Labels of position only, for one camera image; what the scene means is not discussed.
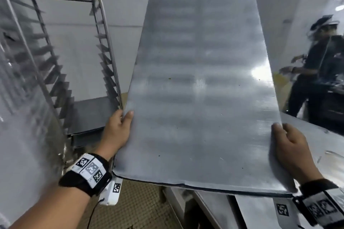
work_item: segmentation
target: person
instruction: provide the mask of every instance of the person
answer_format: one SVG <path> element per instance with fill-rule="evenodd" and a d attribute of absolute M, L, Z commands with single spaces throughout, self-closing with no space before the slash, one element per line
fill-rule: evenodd
<path fill-rule="evenodd" d="M 94 153 L 107 161 L 127 142 L 133 112 L 116 111 L 105 126 L 102 139 Z M 281 164 L 301 187 L 324 179 L 313 162 L 305 136 L 290 124 L 272 126 L 276 154 Z M 58 186 L 23 214 L 10 229 L 75 229 L 90 196 L 75 187 Z"/>
<path fill-rule="evenodd" d="M 331 68 L 336 65 L 334 56 L 344 51 L 344 40 L 337 34 L 338 23 L 327 23 L 330 17 L 319 19 L 311 28 L 315 45 L 309 50 L 308 56 L 296 56 L 292 63 L 305 59 L 303 67 L 287 66 L 280 69 L 282 74 L 299 74 L 293 84 L 288 100 L 287 114 L 296 117 L 303 103 L 308 99 L 309 122 L 321 126 L 320 110 L 329 85 L 335 80 L 336 71 Z"/>

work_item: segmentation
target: ceiling light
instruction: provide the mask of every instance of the ceiling light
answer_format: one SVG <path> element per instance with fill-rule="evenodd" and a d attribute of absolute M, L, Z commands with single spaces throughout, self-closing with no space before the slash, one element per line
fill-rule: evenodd
<path fill-rule="evenodd" d="M 340 10 L 343 10 L 344 9 L 344 5 L 341 5 L 341 6 L 337 6 L 336 7 L 336 11 L 340 11 Z"/>

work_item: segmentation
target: wristband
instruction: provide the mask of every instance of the wristband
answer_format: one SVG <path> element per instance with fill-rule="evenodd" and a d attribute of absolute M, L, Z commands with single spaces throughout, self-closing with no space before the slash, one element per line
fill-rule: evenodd
<path fill-rule="evenodd" d="M 327 179 L 305 183 L 300 187 L 301 197 L 293 199 L 310 225 L 325 229 L 344 225 L 344 192 Z"/>
<path fill-rule="evenodd" d="M 111 181 L 109 163 L 105 158 L 94 154 L 82 155 L 59 180 L 59 186 L 75 187 L 90 197 L 99 195 Z"/>

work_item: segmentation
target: cable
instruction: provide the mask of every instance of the cable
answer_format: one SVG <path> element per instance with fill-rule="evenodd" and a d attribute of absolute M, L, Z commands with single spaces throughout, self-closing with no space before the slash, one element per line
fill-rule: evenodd
<path fill-rule="evenodd" d="M 89 229 L 89 224 L 91 223 L 91 219 L 92 219 L 92 215 L 94 213 L 94 210 L 96 209 L 96 207 L 99 205 L 100 202 L 103 202 L 105 200 L 105 198 L 99 200 L 96 205 L 93 207 L 93 210 L 92 210 L 92 213 L 91 213 L 91 216 L 89 217 L 89 220 L 88 220 L 88 225 L 87 225 L 87 229 Z"/>

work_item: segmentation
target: stainless steel counter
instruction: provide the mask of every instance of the stainless steel counter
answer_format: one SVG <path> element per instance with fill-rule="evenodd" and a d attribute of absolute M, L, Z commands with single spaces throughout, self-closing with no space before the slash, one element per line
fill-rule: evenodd
<path fill-rule="evenodd" d="M 341 157 L 344 155 L 344 137 L 283 113 L 281 118 L 306 135 L 313 159 L 323 175 L 338 186 L 344 186 L 344 158 Z M 281 228 L 272 198 L 236 195 L 233 199 L 225 194 L 203 191 L 195 191 L 194 197 L 216 229 L 245 228 L 240 218 L 245 221 L 247 229 Z M 299 219 L 305 229 L 321 228 L 311 227 L 301 214 Z"/>

